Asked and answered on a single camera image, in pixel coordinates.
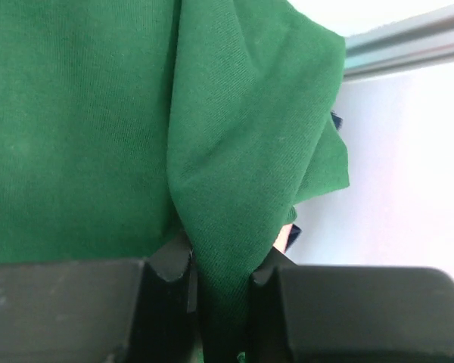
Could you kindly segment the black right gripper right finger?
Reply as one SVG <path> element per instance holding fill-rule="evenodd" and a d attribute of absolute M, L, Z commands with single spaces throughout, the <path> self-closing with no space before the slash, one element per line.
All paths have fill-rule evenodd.
<path fill-rule="evenodd" d="M 454 280 L 434 268 L 297 265 L 250 277 L 249 362 L 454 362 Z"/>

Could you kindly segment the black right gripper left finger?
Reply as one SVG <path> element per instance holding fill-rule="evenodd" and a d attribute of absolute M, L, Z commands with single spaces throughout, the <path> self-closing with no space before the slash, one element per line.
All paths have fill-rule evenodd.
<path fill-rule="evenodd" d="M 0 362 L 194 362 L 184 236 L 147 259 L 0 264 Z"/>

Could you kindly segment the green t shirt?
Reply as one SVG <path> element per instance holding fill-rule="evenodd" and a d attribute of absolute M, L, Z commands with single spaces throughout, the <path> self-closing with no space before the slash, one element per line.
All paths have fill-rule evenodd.
<path fill-rule="evenodd" d="M 286 1 L 0 1 L 0 263 L 185 232 L 204 361 L 237 361 L 250 274 L 349 184 L 345 53 Z"/>

